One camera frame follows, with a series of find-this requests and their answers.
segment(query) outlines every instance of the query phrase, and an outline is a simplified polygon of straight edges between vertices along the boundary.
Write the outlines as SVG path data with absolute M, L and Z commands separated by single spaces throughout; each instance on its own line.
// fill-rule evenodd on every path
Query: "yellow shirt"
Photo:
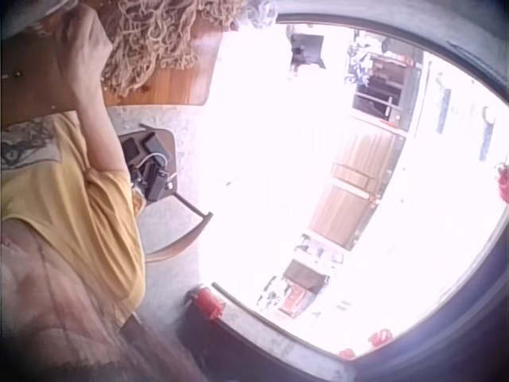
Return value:
M 130 179 L 90 167 L 76 113 L 2 129 L 2 220 L 30 224 L 122 325 L 145 294 Z

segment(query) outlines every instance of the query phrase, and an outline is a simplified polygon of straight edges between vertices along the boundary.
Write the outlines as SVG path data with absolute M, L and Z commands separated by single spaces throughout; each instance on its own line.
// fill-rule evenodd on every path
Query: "red object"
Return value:
M 296 283 L 291 284 L 292 289 L 286 297 L 283 305 L 279 310 L 284 314 L 288 314 L 291 318 L 295 318 L 297 315 L 297 311 L 299 305 L 302 302 L 302 299 L 305 296 L 305 289 L 302 286 L 297 285 Z
M 392 341 L 392 333 L 389 329 L 382 329 L 378 333 L 372 334 L 367 339 L 375 348 L 385 345 L 387 342 Z
M 219 300 L 208 288 L 201 288 L 195 299 L 198 310 L 208 319 L 215 320 L 223 313 L 224 302 Z
M 356 357 L 356 354 L 351 349 L 341 350 L 338 357 L 344 358 L 345 360 L 352 360 Z
M 509 168 L 502 165 L 499 168 L 499 194 L 503 201 L 509 203 Z

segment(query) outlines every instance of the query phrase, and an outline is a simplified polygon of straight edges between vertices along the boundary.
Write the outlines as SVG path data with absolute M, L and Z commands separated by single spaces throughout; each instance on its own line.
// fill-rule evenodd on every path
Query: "red latch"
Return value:
M 385 345 L 387 342 L 392 341 L 392 333 L 389 329 L 382 329 L 378 333 L 372 334 L 367 339 L 375 348 Z

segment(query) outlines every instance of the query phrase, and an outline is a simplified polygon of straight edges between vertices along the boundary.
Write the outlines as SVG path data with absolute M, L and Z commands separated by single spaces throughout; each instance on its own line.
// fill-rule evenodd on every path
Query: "hand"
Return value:
M 79 4 L 63 16 L 54 37 L 60 75 L 75 106 L 102 97 L 101 73 L 112 46 L 97 13 Z

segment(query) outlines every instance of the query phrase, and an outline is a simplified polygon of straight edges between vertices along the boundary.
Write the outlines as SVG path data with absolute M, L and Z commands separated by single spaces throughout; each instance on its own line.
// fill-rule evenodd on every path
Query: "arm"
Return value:
M 78 102 L 76 112 L 87 143 L 90 165 L 98 171 L 126 171 L 127 164 L 119 138 L 104 106 L 103 93 Z
M 68 12 L 55 33 L 56 59 L 80 119 L 90 165 L 127 171 L 120 141 L 104 105 L 100 76 L 111 53 L 97 13 L 85 5 Z

